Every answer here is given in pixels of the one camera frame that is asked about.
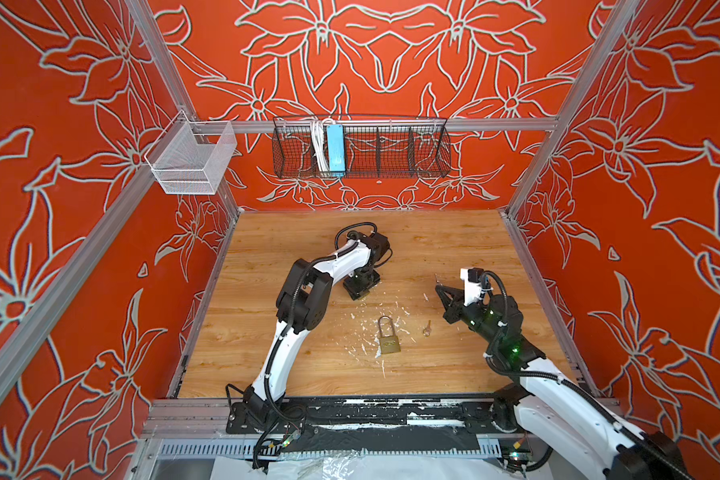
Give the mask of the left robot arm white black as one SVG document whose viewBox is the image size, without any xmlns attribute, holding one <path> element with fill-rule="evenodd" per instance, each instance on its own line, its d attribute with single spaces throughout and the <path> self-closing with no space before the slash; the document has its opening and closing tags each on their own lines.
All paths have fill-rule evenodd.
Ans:
<svg viewBox="0 0 720 480">
<path fill-rule="evenodd" d="M 378 268 L 393 255 L 389 239 L 371 221 L 340 229 L 334 248 L 327 256 L 293 263 L 276 300 L 277 323 L 263 366 L 240 392 L 242 399 L 228 402 L 228 431 L 238 421 L 258 432 L 279 425 L 296 429 L 304 425 L 304 407 L 282 405 L 302 344 L 324 319 L 335 285 L 342 285 L 353 301 L 363 298 L 380 282 Z"/>
</svg>

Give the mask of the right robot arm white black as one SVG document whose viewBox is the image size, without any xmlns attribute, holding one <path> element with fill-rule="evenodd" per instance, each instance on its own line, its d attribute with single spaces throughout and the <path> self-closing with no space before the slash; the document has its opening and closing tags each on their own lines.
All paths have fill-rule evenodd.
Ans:
<svg viewBox="0 0 720 480">
<path fill-rule="evenodd" d="M 689 478 L 674 441 L 606 408 L 523 335 L 523 314 L 495 272 L 463 268 L 460 278 L 462 287 L 435 292 L 444 320 L 484 339 L 486 364 L 512 382 L 491 407 L 497 429 L 534 434 L 587 479 Z"/>
</svg>

